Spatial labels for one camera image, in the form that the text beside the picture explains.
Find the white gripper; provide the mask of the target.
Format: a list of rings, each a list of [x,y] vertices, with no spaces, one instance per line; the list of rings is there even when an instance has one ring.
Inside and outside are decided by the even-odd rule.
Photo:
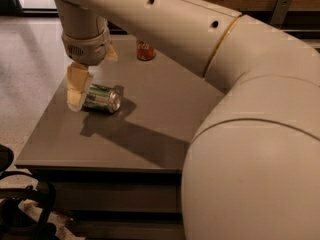
[[[87,66],[97,66],[105,57],[117,62],[118,55],[110,45],[109,29],[106,26],[64,28],[62,41],[67,56],[74,61],[67,68],[67,104],[71,111],[78,112],[93,79]]]

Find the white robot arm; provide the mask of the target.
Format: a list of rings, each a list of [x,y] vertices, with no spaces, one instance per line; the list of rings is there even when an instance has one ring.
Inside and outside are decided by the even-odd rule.
[[[218,98],[182,172],[187,240],[320,240],[320,56],[251,16],[202,0],[55,0],[79,110],[108,24],[150,44]]]

